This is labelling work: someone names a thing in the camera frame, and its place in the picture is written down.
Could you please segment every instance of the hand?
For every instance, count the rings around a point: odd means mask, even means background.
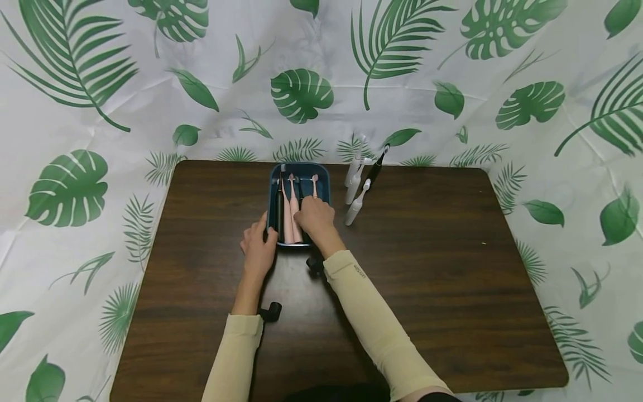
[[[294,215],[295,221],[308,233],[325,259],[337,251],[346,250],[333,224],[334,218],[335,210],[328,203],[311,196],[303,199],[302,209]]]
[[[240,246],[246,256],[244,261],[244,275],[259,278],[263,281],[275,259],[277,245],[277,232],[268,228],[268,238],[264,242],[264,228],[266,227],[267,212],[261,216],[250,228],[244,230]]]
[[[243,240],[239,244],[246,260],[243,264],[243,276],[237,288],[237,296],[232,306],[232,315],[255,315],[259,305],[261,287],[266,274],[273,265],[277,246],[277,232],[269,228],[268,238],[264,242],[266,213],[259,222],[244,230]]]

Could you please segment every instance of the tropical leaf print backdrop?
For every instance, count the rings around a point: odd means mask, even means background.
[[[488,173],[570,373],[463,400],[642,395],[641,8],[0,0],[2,400],[109,400],[178,163],[360,144]]]

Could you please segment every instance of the beige arm sleeve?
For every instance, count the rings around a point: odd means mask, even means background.
[[[259,315],[228,315],[201,402],[246,402],[255,353],[264,332]]]
[[[324,268],[360,343],[386,378],[392,401],[422,388],[449,389],[417,352],[350,251],[336,252]]]

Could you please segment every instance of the dark brown tabletop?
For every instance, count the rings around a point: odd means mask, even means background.
[[[118,367],[114,402],[200,402],[270,163],[180,163]],[[384,167],[344,226],[346,166],[327,165],[336,225],[419,352],[456,392],[562,387],[568,374],[487,175]],[[306,252],[278,251],[252,401],[383,379]]]

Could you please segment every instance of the blue tray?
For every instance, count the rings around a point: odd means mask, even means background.
[[[294,163],[279,163],[275,165],[273,171],[270,173],[270,183],[268,188],[268,219],[266,222],[266,229],[270,226],[276,228],[276,212],[275,212],[275,196],[277,192],[277,179],[279,178],[279,173],[281,172],[281,166],[285,165],[284,179],[285,179],[285,189],[286,195],[290,198],[290,182],[287,181],[290,173],[299,177],[302,180],[302,192],[303,196],[312,195],[312,176],[317,175],[317,196],[321,198],[322,201],[331,203],[331,175],[328,173],[328,170],[319,163],[309,163],[309,162],[294,162]],[[299,200],[299,186],[295,183],[294,186],[295,194]],[[305,248],[312,246],[312,243],[304,242],[297,244],[286,244],[282,242],[277,242],[277,245],[283,248]]]

